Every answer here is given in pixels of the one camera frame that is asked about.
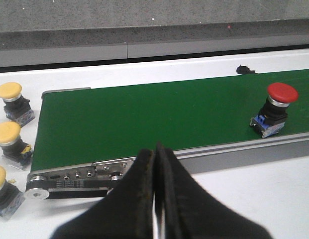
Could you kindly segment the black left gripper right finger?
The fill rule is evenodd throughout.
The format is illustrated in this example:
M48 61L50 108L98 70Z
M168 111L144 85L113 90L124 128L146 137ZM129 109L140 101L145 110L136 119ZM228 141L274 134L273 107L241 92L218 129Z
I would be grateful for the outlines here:
M161 239L270 239L261 225L234 212L183 167L173 151L155 150L155 200Z

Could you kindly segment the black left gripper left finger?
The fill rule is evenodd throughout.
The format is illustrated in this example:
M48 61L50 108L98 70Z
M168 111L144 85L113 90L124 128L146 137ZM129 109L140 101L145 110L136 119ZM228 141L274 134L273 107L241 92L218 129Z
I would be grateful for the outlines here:
M92 208L64 223L53 239L151 239L153 162L142 149L121 182Z

